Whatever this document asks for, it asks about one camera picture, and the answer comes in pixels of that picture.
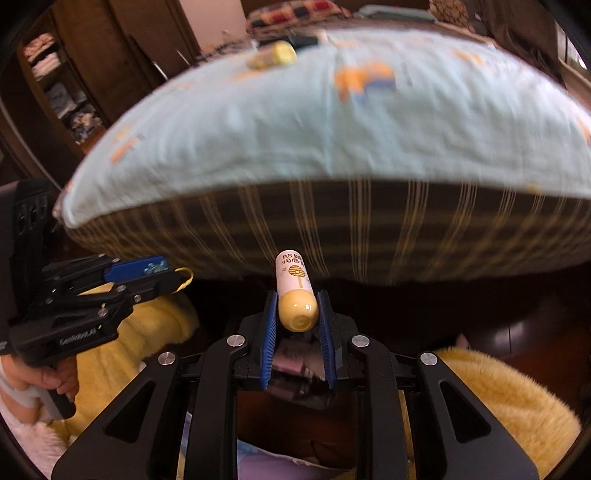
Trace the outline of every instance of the white bottle label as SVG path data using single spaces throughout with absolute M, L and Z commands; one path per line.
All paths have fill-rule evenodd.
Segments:
M 297 288 L 314 293 L 304 261 L 295 250 L 285 250 L 277 255 L 275 271 L 277 272 L 277 293 L 280 297 Z

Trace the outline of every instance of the fluffy yellow blanket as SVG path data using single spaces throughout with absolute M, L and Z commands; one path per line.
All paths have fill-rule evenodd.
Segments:
M 484 353 L 450 348 L 437 354 L 521 445 L 540 478 L 545 478 L 581 431 L 574 413 L 534 380 Z M 407 450 L 411 452 L 410 426 L 406 417 L 404 420 Z M 411 480 L 416 479 L 412 463 L 409 474 Z M 335 480 L 354 478 L 354 471 L 350 471 Z
M 109 291 L 111 285 L 89 293 Z M 80 392 L 76 414 L 51 426 L 68 444 L 138 374 L 140 362 L 169 343 L 182 343 L 198 327 L 197 313 L 183 293 L 140 303 L 119 326 L 119 338 L 78 355 Z

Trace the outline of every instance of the bottle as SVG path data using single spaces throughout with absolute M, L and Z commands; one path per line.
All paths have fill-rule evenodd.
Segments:
M 297 53 L 289 43 L 284 40 L 277 41 L 265 47 L 259 48 L 246 65 L 252 70 L 264 70 L 276 65 L 291 65 L 297 60 Z
M 275 260 L 279 321 L 288 330 L 306 332 L 318 321 L 318 302 L 301 255 L 295 250 L 281 252 Z

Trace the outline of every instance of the wooden wardrobe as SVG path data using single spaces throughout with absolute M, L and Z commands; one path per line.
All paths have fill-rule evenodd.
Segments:
M 43 33 L 55 38 L 61 65 L 36 78 L 24 47 Z M 50 176 L 63 187 L 107 128 L 198 55 L 178 0 L 57 0 L 0 76 L 0 147 L 30 177 Z M 83 93 L 101 120 L 83 142 L 50 105 L 56 82 Z

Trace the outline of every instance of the yellow string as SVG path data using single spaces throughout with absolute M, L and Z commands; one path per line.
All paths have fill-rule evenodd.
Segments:
M 189 286 L 189 284 L 190 284 L 190 283 L 193 281 L 193 277 L 194 277 L 195 275 L 193 275 L 193 270 L 191 270 L 191 269 L 190 269 L 190 268 L 188 268 L 188 267 L 180 267 L 180 268 L 177 268 L 177 269 L 175 270 L 175 272 L 188 272 L 188 273 L 189 273 L 189 275 L 190 275 L 190 278 L 189 278 L 189 279 L 188 279 L 186 282 L 184 282 L 184 283 L 181 283 L 181 286 L 180 286 L 179 288 L 177 288 L 177 290 L 175 291 L 175 293 L 176 293 L 177 291 L 181 291 L 181 290 L 183 290 L 184 288 L 188 287 L 188 286 Z

